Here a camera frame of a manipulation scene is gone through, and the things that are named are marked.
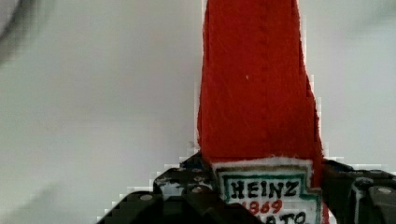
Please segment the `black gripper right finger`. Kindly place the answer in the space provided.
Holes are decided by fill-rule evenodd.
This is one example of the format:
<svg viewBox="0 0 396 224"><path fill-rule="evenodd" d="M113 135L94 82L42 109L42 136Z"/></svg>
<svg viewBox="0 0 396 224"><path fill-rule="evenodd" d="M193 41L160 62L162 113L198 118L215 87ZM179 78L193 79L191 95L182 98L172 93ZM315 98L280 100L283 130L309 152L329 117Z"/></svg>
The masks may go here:
<svg viewBox="0 0 396 224"><path fill-rule="evenodd" d="M395 175L324 160L321 189L337 224L396 224Z"/></svg>

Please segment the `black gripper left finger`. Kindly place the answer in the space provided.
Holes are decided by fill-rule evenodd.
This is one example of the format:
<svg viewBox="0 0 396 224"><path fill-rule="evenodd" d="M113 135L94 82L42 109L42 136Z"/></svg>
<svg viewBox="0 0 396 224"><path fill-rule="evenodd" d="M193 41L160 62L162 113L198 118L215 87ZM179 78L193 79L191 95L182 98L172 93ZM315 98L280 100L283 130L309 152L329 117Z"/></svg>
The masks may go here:
<svg viewBox="0 0 396 224"><path fill-rule="evenodd" d="M238 203L227 204L201 153L157 178L151 191L125 196L97 224L262 224Z"/></svg>

